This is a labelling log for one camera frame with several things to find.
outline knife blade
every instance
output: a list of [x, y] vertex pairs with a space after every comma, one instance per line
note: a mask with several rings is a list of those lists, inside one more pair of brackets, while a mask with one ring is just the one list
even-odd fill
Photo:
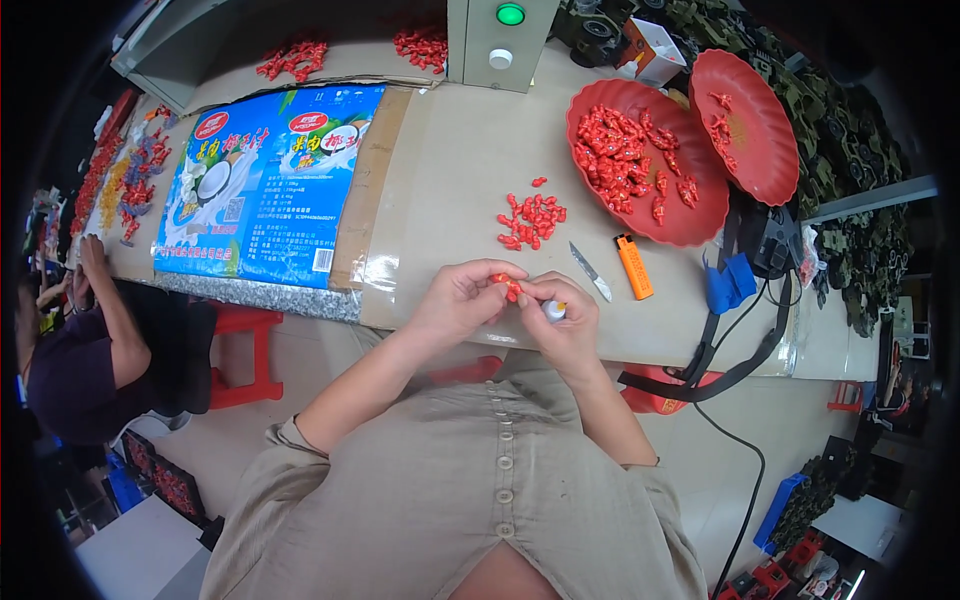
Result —
[[580, 251], [577, 250], [577, 247], [573, 245], [573, 242], [570, 242], [570, 253], [573, 254], [573, 259], [577, 261], [577, 264], [584, 270], [587, 274], [587, 277], [590, 278], [590, 281], [593, 282], [593, 285], [597, 286], [597, 289], [600, 290], [601, 296], [604, 297], [604, 300], [607, 302], [613, 302], [613, 294], [610, 291], [610, 286], [607, 285], [607, 282], [600, 277], [596, 271], [593, 270], [593, 267], [590, 266], [590, 263], [584, 258]]

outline qr code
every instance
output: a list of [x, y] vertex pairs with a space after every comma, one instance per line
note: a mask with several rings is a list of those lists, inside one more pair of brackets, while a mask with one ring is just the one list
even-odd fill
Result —
[[240, 215], [243, 213], [243, 203], [246, 199], [245, 196], [229, 199], [227, 209], [224, 210], [224, 223], [236, 223], [240, 220]]
[[333, 250], [317, 248], [313, 253], [313, 270], [320, 273], [329, 273], [333, 265]]

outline green indicator light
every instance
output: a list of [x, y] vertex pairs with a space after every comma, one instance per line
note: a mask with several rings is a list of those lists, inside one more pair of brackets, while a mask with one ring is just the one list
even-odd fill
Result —
[[527, 17], [527, 11], [519, 4], [508, 2], [496, 7], [496, 20], [504, 25], [519, 25]]

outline hand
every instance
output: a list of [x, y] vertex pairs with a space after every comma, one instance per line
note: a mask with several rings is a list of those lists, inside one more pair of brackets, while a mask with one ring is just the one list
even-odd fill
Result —
[[80, 240], [80, 262], [84, 265], [87, 276], [109, 276], [104, 243], [93, 233], [88, 233]]
[[[582, 287], [555, 271], [530, 281], [521, 281], [523, 294], [517, 298], [520, 316], [527, 331], [540, 346], [540, 353], [571, 385], [573, 380], [586, 379], [600, 366], [597, 357], [597, 325], [600, 308]], [[540, 302], [566, 302], [564, 318], [554, 324], [546, 320]]]
[[490, 281], [497, 273], [527, 277], [517, 265], [492, 258], [442, 267], [403, 329], [416, 332], [437, 355], [466, 340], [480, 325], [496, 323], [507, 305], [507, 284]]

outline floor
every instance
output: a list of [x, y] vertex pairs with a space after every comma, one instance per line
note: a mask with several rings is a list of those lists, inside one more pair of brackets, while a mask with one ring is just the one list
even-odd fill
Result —
[[[246, 381], [232, 375], [252, 371], [252, 343], [245, 337], [220, 336], [211, 351], [214, 363], [234, 385]], [[243, 469], [263, 447], [265, 428], [299, 412], [343, 372], [351, 360], [351, 353], [343, 348], [352, 343], [344, 325], [288, 315], [271, 336], [271, 370], [274, 379], [283, 382], [282, 400], [195, 416], [184, 430], [154, 440], [163, 456], [196, 477], [208, 516], [227, 513]], [[491, 353], [491, 347], [479, 349]], [[477, 347], [461, 350], [463, 356], [470, 356]], [[767, 461], [756, 509], [732, 575], [765, 558], [752, 539], [780, 480], [819, 454], [828, 435], [852, 435], [855, 415], [827, 410], [835, 385], [832, 381], [748, 377], [702, 405], [720, 425], [759, 446]], [[758, 459], [750, 449], [714, 430], [692, 407], [670, 417], [637, 417], [661, 464], [671, 471], [684, 529], [712, 584], [743, 520]]]

